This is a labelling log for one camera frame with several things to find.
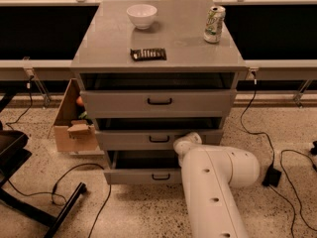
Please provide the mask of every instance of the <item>gray cabinet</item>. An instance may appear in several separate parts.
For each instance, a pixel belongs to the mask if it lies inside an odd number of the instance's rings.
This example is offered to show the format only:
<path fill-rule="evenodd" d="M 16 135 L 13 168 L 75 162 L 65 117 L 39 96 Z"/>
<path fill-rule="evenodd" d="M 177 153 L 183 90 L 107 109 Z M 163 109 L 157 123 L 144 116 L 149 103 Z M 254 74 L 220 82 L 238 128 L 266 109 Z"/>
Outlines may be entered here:
<path fill-rule="evenodd" d="M 142 1 L 158 8 L 147 31 L 134 29 L 125 12 L 140 2 L 103 1 L 71 69 L 108 183 L 181 182 L 174 140 L 196 131 L 203 143 L 219 145 L 246 68 L 226 29 L 219 45 L 203 40 L 211 1 Z M 170 18 L 183 10 L 178 21 Z M 167 60 L 130 58 L 130 48 L 155 47 L 166 49 Z"/>

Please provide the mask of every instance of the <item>gray countertop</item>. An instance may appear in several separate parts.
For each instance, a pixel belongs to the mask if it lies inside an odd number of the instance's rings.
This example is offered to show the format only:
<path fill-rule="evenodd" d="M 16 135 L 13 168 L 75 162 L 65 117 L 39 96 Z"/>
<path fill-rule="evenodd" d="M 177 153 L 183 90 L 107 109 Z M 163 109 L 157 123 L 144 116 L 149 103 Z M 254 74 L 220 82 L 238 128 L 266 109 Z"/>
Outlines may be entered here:
<path fill-rule="evenodd" d="M 126 10 L 147 3 L 158 8 L 155 22 L 138 30 Z M 114 69 L 245 69 L 245 63 L 224 26 L 219 44 L 203 38 L 211 0 L 104 0 L 90 25 L 72 68 Z M 133 61 L 130 49 L 165 48 L 167 60 Z"/>

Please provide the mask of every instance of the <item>drawer front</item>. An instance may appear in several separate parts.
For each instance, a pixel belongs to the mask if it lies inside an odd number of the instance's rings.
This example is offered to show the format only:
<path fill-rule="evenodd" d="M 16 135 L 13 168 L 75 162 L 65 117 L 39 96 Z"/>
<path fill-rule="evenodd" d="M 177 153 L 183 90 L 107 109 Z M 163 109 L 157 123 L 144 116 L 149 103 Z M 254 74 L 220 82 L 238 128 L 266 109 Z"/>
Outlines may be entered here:
<path fill-rule="evenodd" d="M 235 90 L 82 91 L 90 117 L 227 116 Z"/>
<path fill-rule="evenodd" d="M 180 169 L 106 170 L 108 184 L 181 183 Z"/>
<path fill-rule="evenodd" d="M 173 142 L 186 135 L 188 130 L 169 131 L 96 131 L 102 150 L 172 150 Z M 197 131 L 204 144 L 219 145 L 223 130 Z"/>

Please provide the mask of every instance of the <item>black chair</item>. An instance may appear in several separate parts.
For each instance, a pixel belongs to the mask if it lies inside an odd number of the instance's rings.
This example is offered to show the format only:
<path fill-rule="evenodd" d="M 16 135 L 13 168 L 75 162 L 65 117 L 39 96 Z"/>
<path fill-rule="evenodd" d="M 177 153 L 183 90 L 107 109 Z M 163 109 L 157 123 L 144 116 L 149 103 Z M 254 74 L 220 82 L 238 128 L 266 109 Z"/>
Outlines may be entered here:
<path fill-rule="evenodd" d="M 46 225 L 49 228 L 49 231 L 45 237 L 53 237 L 79 196 L 86 192 L 86 185 L 84 183 L 78 185 L 77 189 L 57 217 L 41 211 L 28 203 L 20 201 L 7 193 L 2 189 L 2 185 L 31 156 L 31 153 L 24 149 L 27 143 L 28 136 L 23 132 L 0 130 L 0 200 L 25 213 L 28 217 Z"/>

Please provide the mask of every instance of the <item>white bowl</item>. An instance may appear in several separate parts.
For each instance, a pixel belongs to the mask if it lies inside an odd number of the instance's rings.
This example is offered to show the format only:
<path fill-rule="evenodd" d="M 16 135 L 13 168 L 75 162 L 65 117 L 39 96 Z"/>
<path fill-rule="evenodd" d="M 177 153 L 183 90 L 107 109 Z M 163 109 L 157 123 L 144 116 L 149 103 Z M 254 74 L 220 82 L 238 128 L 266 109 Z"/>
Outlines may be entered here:
<path fill-rule="evenodd" d="M 136 4 L 127 9 L 128 17 L 136 28 L 147 29 L 154 22 L 158 9 L 149 4 Z"/>

